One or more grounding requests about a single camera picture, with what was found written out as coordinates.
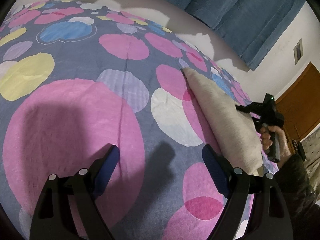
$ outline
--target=gray handle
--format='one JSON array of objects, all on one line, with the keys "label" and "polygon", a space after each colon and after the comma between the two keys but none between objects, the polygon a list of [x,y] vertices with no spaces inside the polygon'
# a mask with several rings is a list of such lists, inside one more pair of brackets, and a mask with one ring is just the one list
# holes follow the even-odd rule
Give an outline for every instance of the gray handle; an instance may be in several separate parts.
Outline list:
[{"label": "gray handle", "polygon": [[272,141],[272,145],[268,150],[265,151],[265,153],[268,156],[268,160],[278,163],[280,161],[280,144],[279,144],[279,136],[275,132],[270,132],[268,130],[268,125],[266,123],[263,124],[263,126],[266,128],[267,133],[270,134],[270,140]]}]

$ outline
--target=wall switch plate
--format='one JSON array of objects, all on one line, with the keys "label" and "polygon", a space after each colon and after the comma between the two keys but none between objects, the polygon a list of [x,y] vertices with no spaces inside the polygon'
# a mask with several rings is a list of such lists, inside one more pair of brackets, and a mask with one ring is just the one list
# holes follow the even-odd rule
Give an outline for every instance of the wall switch plate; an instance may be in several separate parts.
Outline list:
[{"label": "wall switch plate", "polygon": [[298,61],[303,56],[302,38],[300,39],[298,44],[294,47],[293,52],[294,52],[294,61],[295,61],[295,64],[297,64]]}]

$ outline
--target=bed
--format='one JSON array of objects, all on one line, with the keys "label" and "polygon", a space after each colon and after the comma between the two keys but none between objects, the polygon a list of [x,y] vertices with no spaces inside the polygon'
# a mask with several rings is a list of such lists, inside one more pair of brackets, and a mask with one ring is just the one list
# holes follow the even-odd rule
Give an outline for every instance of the bed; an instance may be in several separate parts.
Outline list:
[{"label": "bed", "polygon": [[[219,145],[181,68],[236,102],[240,84],[169,29],[78,1],[18,7],[0,27],[0,203],[29,238],[47,177],[71,176],[109,144],[120,161],[97,207],[116,239],[206,239],[223,211],[203,163]],[[264,172],[276,166],[263,156]],[[86,233],[70,198],[80,236]],[[247,200],[237,237],[252,207]]]}]

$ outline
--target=silver screw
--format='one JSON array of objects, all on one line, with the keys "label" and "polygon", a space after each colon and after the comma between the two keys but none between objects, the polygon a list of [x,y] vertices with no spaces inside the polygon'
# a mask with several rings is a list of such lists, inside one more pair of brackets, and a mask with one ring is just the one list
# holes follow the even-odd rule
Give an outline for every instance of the silver screw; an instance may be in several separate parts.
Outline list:
[{"label": "silver screw", "polygon": [[242,170],[240,168],[235,168],[233,171],[235,174],[238,174],[238,175],[242,174]]},{"label": "silver screw", "polygon": [[85,174],[87,174],[88,173],[88,170],[87,169],[81,169],[81,170],[79,170],[79,174],[80,175],[85,175]]},{"label": "silver screw", "polygon": [[49,180],[54,180],[56,177],[57,177],[56,174],[51,174],[51,175],[49,176]]},{"label": "silver screw", "polygon": [[266,177],[268,179],[273,179],[273,175],[270,172],[266,173]]}]

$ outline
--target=blue gripper pad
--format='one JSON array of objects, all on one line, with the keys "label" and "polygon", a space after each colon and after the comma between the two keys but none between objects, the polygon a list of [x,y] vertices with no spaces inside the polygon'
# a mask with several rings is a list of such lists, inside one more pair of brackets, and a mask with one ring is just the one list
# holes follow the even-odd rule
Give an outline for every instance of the blue gripper pad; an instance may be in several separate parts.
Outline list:
[{"label": "blue gripper pad", "polygon": [[209,146],[204,146],[202,149],[202,159],[218,192],[228,198],[230,196],[229,180],[211,151]]},{"label": "blue gripper pad", "polygon": [[119,148],[114,146],[94,180],[94,191],[92,192],[94,199],[97,199],[98,196],[101,196],[104,193],[119,159]]}]

